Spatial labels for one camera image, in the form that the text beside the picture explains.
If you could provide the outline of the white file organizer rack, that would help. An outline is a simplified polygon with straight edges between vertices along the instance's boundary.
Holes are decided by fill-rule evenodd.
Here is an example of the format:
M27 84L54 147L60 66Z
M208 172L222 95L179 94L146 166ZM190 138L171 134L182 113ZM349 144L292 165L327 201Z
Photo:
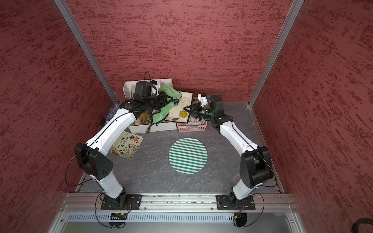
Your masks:
M136 83L139 81L127 81L123 85L123 93L125 98L129 99L133 97L135 92ZM152 132L162 132L162 131L171 131L176 130L177 126L175 122L160 122L158 124L154 124L151 127L149 124L141 124L140 119L137 119L134 123L132 123L128 128L132 134L142 134L142 133L152 133Z

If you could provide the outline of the pink plastic basket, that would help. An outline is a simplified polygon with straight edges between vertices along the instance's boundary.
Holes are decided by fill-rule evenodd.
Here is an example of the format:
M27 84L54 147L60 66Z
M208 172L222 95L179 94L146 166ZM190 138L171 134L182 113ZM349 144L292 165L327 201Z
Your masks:
M188 122L177 123L177 128L179 132L202 132L206 130L207 121L193 118L189 116L189 113L187 113L185 110L182 110L180 112L180 117L182 118L188 117Z

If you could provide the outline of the floral picture book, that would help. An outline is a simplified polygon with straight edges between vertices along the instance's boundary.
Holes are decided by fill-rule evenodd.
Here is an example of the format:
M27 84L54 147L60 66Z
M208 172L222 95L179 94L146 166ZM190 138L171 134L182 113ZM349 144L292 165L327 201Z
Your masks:
M143 137L124 131L113 143L109 152L126 159L132 159L139 149Z

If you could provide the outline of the orange comic book in rack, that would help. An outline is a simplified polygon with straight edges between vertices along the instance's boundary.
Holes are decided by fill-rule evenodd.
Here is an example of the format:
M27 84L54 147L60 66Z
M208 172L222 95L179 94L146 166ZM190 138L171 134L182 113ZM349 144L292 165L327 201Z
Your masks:
M143 112L138 120L139 120L139 125L148 125L151 123L152 121L152 110L147 110L145 112Z

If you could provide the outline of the aluminium corner post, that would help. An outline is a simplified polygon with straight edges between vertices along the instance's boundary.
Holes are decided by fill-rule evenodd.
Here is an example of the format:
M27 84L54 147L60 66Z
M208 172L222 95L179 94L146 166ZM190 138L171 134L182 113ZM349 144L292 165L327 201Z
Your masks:
M104 89L106 90L107 94L109 95L111 101L115 106L119 105L119 99L115 94L112 86L110 85L108 79L106 78L104 71L102 70L99 62L97 61L92 49L88 45L81 29L79 28L76 20L72 12L70 11L66 1L63 0L54 0L58 10L60 11L62 17L64 18L65 22L69 26L71 32L73 33L75 39L77 40L78 44L80 45L81 49L83 50L86 58L90 62L92 68L94 69L96 75L98 76L100 82L102 83Z
M275 61L284 45L284 42L301 10L302 5L304 4L304 0L294 0L290 6L289 12L285 18L285 21L281 27L281 30L277 36L277 39L274 43L274 46L271 50L271 53L268 57L268 60L264 66L263 72L258 80L258 83L256 84L254 91L250 97L250 100L248 102L248 105L250 108L253 108L254 103L256 99L259 96L259 93L266 82L268 75L270 74L270 71L275 64Z

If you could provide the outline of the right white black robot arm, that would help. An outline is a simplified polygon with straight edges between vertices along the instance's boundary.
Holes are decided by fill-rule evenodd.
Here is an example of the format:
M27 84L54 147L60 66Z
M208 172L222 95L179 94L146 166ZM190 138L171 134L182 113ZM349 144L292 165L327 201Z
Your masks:
M241 156L240 180L230 190L229 203L235 209L246 205L253 191L275 176L269 149L253 143L238 129L225 113L220 95L200 94L197 103L183 109L193 118L211 121Z

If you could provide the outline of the left aluminium corner post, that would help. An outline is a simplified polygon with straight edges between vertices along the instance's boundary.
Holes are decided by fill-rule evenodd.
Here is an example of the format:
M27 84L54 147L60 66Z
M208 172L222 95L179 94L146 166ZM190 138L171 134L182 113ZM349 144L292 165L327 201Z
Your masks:
M76 20L72 12L70 11L66 1L63 0L54 0L58 10L60 11L62 17L64 18L65 22L69 26L71 32L73 33L75 39L77 40L78 44L80 45L81 49L83 50L86 58L90 62L92 68L94 69L96 75L98 76L100 82L102 83L104 89L106 90L107 94L109 95L111 101L115 106L119 105L119 99L115 94L112 86L110 85L108 79L106 78L104 71L102 70L99 62L97 61L92 49L88 45L81 29L79 28Z

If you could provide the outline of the green striped round plate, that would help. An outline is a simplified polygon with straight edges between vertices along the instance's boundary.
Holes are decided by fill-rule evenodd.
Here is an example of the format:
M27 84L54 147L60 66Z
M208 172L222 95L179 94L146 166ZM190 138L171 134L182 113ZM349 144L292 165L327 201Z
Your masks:
M177 172L192 175L205 167L208 161L208 152L200 140L185 137L172 144L168 159Z

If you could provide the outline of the square floral plate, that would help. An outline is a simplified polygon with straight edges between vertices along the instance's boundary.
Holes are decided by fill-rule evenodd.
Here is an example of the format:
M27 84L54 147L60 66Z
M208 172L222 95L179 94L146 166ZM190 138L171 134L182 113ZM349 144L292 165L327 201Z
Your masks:
M188 123L189 113L184 107L192 105L193 93L180 91L181 98L177 106L174 106L166 118L168 122Z

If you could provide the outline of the blue book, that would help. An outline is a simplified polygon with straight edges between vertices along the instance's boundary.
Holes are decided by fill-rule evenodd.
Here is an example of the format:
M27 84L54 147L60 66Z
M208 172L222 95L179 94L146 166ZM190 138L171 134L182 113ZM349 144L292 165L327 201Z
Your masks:
M105 123L108 123L117 112L117 108L110 108L107 116L105 117Z

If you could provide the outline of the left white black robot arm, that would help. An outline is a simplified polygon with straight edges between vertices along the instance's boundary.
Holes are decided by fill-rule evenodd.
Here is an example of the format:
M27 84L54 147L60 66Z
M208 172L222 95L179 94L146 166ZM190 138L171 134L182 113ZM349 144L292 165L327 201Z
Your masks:
M110 148L124 130L146 111L159 114L166 107L178 105L181 93L162 83L139 81L133 97L125 100L112 119L89 141L78 143L74 148L78 167L101 187L104 200L112 207L127 206L126 192L113 173L113 162L107 158Z

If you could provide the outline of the green microfiber cloth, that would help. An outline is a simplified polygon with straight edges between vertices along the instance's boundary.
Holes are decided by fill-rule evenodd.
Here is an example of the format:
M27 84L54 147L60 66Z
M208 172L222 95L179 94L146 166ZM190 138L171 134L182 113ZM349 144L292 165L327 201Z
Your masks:
M158 90L158 96L152 103L152 120L146 133L150 132L153 125L162 123L169 115L170 110L179 104L181 93L168 84L161 84Z

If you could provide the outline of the right aluminium corner post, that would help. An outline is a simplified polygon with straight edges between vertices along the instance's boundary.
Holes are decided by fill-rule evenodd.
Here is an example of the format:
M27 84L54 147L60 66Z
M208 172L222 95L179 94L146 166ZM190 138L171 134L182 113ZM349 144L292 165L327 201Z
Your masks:
M275 64L275 61L284 45L284 42L301 10L302 5L304 4L304 0L294 0L290 6L289 12L285 18L285 21L281 27L281 30L277 36L277 39L274 43L274 46L271 50L271 53L268 57L268 60L264 66L263 72L258 80L258 83L256 84L254 91L250 97L250 100L248 102L248 105L250 108L253 108L254 103L256 99L259 96L259 93L266 82L268 75L270 74L270 71Z

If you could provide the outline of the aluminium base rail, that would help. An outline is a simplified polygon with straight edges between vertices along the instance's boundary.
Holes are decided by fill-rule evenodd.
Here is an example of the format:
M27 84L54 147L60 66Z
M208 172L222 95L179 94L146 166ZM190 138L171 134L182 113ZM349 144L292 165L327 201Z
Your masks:
M101 209L102 201L99 193L68 193L62 202L59 212L97 212ZM125 207L122 211L134 212L173 212L173 213L215 213L239 210L219 210L217 194L213 193L143 193L140 201L132 200L132 207ZM298 208L291 194L261 194L254 195L251 206L244 208L244 212L252 213L297 213Z

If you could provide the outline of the round colourful speckled plate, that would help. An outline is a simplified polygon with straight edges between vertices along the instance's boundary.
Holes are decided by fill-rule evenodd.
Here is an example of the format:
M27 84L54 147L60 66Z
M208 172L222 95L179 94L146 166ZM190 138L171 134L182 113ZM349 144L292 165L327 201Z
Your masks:
M205 124L205 122L206 121L204 119L199 120L198 118L190 117L188 120L187 126L201 126Z

